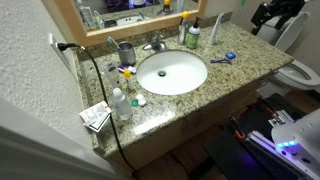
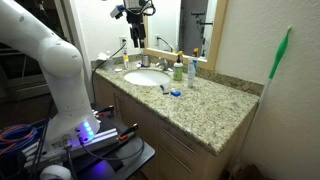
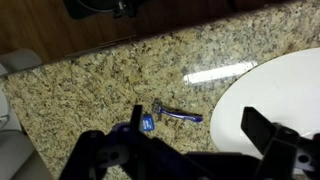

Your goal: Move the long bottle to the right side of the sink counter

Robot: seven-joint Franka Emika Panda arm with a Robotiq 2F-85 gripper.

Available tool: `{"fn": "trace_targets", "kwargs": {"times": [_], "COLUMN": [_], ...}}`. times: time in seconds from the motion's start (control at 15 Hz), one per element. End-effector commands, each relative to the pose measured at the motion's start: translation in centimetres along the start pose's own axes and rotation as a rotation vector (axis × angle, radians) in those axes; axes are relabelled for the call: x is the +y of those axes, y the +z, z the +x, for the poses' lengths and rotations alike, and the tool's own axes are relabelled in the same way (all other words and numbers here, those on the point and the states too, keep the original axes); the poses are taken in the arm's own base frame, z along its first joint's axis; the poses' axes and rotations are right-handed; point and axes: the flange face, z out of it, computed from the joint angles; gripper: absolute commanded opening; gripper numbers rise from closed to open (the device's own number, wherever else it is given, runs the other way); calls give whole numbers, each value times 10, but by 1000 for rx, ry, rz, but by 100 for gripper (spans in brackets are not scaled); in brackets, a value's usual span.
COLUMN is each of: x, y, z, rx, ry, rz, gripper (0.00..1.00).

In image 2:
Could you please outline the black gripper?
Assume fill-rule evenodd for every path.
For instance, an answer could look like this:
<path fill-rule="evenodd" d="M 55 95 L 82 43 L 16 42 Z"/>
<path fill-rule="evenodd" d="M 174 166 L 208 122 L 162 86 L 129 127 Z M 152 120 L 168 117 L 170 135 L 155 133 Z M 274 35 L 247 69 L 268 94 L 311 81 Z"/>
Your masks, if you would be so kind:
<path fill-rule="evenodd" d="M 142 24 L 144 16 L 152 16 L 156 12 L 153 0 L 124 0 L 124 5 L 127 21 L 133 27 Z M 138 48 L 140 45 L 140 48 L 145 48 L 146 35 L 144 26 L 139 26 L 138 31 L 136 28 L 130 28 L 130 33 L 134 47 Z"/>

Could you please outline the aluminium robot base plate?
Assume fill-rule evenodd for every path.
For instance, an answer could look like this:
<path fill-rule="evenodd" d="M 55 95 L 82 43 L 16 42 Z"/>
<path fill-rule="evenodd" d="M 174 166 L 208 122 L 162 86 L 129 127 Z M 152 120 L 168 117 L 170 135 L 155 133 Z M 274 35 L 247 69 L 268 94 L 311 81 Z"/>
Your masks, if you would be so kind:
<path fill-rule="evenodd" d="M 98 133 L 92 136 L 91 132 L 87 133 L 87 137 L 78 133 L 76 138 L 72 141 L 71 157 L 77 158 L 86 153 L 85 149 L 95 151 L 103 147 L 113 145 L 118 142 L 118 132 L 116 128 Z M 36 150 L 39 147 L 39 142 L 35 142 L 22 150 L 26 158 L 24 167 L 29 169 L 35 160 Z M 40 154 L 39 167 L 47 166 L 50 163 L 58 163 L 67 160 L 67 152 L 64 149 L 63 142 L 59 142 L 52 153 L 48 150 L 43 150 Z"/>

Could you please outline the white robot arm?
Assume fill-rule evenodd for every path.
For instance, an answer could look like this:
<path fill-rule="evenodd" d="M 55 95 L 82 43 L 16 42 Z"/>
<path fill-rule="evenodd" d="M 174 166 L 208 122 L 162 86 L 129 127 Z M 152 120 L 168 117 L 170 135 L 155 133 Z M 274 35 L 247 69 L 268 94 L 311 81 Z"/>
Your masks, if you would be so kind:
<path fill-rule="evenodd" d="M 52 148 L 65 135 L 73 143 L 90 141 L 100 125 L 93 115 L 79 50 L 60 38 L 15 0 L 0 0 L 0 42 L 35 59 L 58 113 L 50 120 L 44 145 Z"/>

